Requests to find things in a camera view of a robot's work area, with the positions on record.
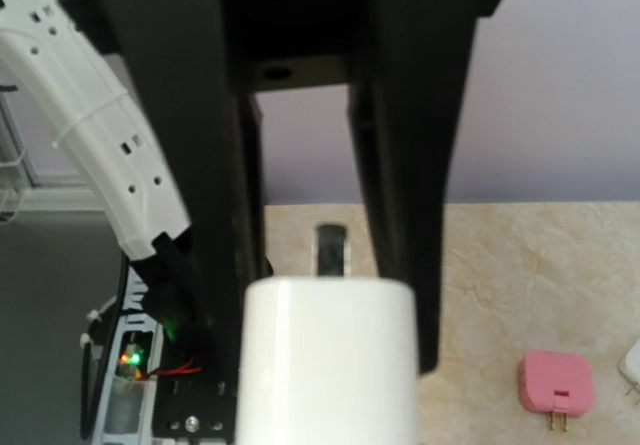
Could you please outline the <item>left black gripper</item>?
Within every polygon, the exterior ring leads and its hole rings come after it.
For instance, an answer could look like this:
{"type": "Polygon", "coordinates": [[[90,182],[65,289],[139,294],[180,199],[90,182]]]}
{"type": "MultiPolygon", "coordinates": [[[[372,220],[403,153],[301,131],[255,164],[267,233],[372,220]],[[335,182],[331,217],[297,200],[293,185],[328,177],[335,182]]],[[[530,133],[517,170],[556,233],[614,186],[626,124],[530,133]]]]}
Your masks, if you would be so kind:
{"type": "Polygon", "coordinates": [[[380,100],[459,100],[478,23],[501,1],[98,3],[144,100],[336,84],[380,100]]]}

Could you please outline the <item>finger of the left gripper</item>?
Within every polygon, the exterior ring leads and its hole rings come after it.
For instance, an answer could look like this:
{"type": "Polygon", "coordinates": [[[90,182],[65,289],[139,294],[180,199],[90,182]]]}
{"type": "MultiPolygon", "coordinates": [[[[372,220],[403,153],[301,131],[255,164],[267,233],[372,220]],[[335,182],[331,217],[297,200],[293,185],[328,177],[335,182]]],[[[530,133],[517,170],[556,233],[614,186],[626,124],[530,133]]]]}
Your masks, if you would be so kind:
{"type": "Polygon", "coordinates": [[[348,87],[378,272],[413,291],[421,375],[439,362],[444,202],[476,26],[384,31],[356,52],[348,87]]]}
{"type": "Polygon", "coordinates": [[[189,215],[153,239],[145,309],[187,357],[238,377],[242,298],[265,274],[258,120],[236,90],[222,0],[103,0],[189,215]]]}

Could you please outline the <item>small white charger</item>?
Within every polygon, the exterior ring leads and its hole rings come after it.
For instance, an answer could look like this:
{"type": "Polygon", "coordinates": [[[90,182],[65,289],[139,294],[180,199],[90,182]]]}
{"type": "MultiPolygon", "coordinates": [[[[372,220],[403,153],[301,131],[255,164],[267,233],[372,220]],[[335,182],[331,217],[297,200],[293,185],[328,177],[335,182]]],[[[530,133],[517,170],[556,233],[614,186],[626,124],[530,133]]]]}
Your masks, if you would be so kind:
{"type": "Polygon", "coordinates": [[[352,275],[342,224],[319,224],[313,253],[313,275],[246,290],[235,442],[418,443],[413,291],[352,275]]]}

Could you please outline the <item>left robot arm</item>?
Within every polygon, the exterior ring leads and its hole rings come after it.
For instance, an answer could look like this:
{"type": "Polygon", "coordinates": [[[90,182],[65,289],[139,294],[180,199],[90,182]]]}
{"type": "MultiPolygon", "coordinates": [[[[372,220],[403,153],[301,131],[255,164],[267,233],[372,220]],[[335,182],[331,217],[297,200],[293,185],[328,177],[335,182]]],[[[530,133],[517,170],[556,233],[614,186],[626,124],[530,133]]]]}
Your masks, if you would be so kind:
{"type": "Polygon", "coordinates": [[[502,0],[1,0],[1,63],[190,359],[239,368],[267,273],[259,92],[346,84],[381,276],[439,359],[443,214],[474,35],[502,0]]]}

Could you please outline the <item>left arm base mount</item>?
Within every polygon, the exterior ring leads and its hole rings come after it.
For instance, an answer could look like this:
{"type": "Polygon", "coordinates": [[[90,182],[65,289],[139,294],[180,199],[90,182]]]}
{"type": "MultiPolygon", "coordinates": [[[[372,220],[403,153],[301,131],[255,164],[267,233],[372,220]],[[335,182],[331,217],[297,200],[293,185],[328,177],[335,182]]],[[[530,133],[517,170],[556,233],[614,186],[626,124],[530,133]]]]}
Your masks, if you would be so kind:
{"type": "Polygon", "coordinates": [[[239,348],[185,352],[167,337],[159,355],[151,430],[158,439],[231,444],[235,440],[239,348]]]}

